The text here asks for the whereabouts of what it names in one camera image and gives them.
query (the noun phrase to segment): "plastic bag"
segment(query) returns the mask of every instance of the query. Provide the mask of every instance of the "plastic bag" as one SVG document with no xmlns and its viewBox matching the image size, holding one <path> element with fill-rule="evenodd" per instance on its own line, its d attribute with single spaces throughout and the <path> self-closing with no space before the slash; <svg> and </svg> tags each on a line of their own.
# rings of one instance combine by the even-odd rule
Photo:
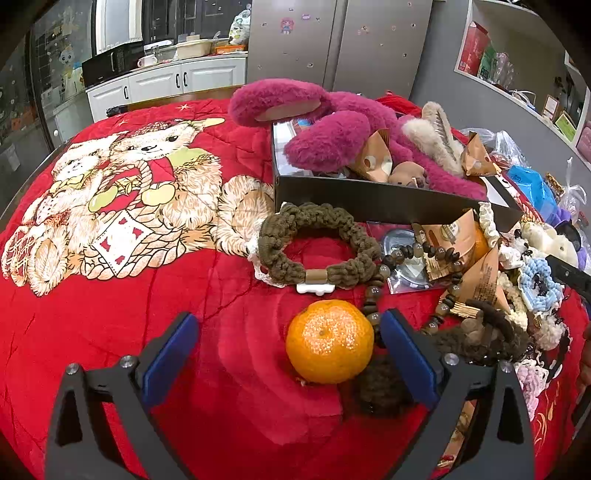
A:
<svg viewBox="0 0 591 480">
<path fill-rule="evenodd" d="M 528 198 L 544 221 L 558 209 L 552 190 L 538 172 L 513 165 L 507 175 Z"/>
<path fill-rule="evenodd" d="M 573 166 L 573 157 L 566 162 L 566 186 L 564 195 L 560 198 L 558 206 L 570 213 L 573 223 L 579 219 L 579 210 L 581 203 L 587 204 L 587 193 L 581 185 L 570 184 L 571 170 Z"/>
<path fill-rule="evenodd" d="M 234 17 L 234 21 L 230 27 L 228 43 L 230 45 L 244 45 L 248 41 L 250 34 L 251 11 L 246 9 Z"/>
<path fill-rule="evenodd" d="M 470 132 L 476 132 L 482 143 L 492 149 L 491 158 L 500 168 L 508 169 L 513 165 L 529 167 L 515 141 L 504 130 L 494 133 L 486 128 L 464 128 L 460 132 L 466 136 L 469 136 Z"/>
</svg>

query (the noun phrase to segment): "microwave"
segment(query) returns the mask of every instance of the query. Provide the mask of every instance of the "microwave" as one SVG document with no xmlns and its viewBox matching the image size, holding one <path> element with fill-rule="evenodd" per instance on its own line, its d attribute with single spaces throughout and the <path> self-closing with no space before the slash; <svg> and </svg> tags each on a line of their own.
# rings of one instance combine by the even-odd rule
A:
<svg viewBox="0 0 591 480">
<path fill-rule="evenodd" d="M 141 41 L 124 43 L 82 62 L 82 75 L 86 88 L 98 85 L 138 67 L 144 56 Z"/>
</svg>

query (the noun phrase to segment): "white fluffy toy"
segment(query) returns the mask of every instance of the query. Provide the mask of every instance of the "white fluffy toy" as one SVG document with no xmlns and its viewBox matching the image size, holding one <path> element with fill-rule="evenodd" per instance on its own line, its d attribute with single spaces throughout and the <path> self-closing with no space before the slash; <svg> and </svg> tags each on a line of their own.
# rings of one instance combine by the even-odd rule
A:
<svg viewBox="0 0 591 480">
<path fill-rule="evenodd" d="M 557 234 L 556 230 L 547 223 L 543 225 L 534 222 L 524 223 L 521 236 L 528 242 L 535 257 L 545 258 L 548 255 L 554 255 L 573 267 L 579 266 L 573 244 L 564 235 Z"/>
</svg>

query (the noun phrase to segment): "pink plush toy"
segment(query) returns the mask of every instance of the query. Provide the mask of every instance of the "pink plush toy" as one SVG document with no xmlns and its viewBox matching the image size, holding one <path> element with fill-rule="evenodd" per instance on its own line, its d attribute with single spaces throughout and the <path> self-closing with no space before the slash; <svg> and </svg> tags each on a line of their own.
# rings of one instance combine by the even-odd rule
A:
<svg viewBox="0 0 591 480">
<path fill-rule="evenodd" d="M 290 164 L 313 171 L 335 171 L 349 165 L 371 134 L 387 128 L 394 165 L 416 162 L 427 172 L 431 189 L 486 199 L 482 186 L 447 173 L 404 136 L 402 125 L 413 117 L 398 119 L 392 109 L 375 100 L 349 92 L 327 92 L 314 83 L 265 79 L 238 89 L 230 100 L 229 113 L 246 127 L 294 118 L 314 121 L 284 148 Z"/>
</svg>

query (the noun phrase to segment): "red blanket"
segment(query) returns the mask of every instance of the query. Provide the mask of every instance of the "red blanket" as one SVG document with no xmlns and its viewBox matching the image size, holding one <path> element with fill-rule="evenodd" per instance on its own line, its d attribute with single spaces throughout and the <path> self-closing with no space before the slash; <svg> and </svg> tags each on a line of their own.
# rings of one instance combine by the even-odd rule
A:
<svg viewBox="0 0 591 480">
<path fill-rule="evenodd" d="M 269 132 L 237 127 L 226 106 L 188 102 L 86 128 L 0 235 L 0 429 L 38 478 L 64 367 L 138 354 L 182 310 L 202 323 L 199 346 L 154 415 L 201 480 L 377 480 L 422 421 L 422 407 L 373 419 L 346 385 L 296 381 L 285 330 L 316 298 L 254 279 L 244 240 L 272 211 Z M 296 239 L 287 252 L 307 268 L 351 255 L 333 238 Z M 399 308 L 418 327 L 439 295 L 388 295 L 379 307 Z M 360 306 L 362 296 L 358 287 L 331 298 Z M 574 342 L 532 422 L 538 478 L 571 434 L 586 313 L 573 293 L 560 314 Z M 128 466 L 141 473 L 106 410 Z"/>
</svg>

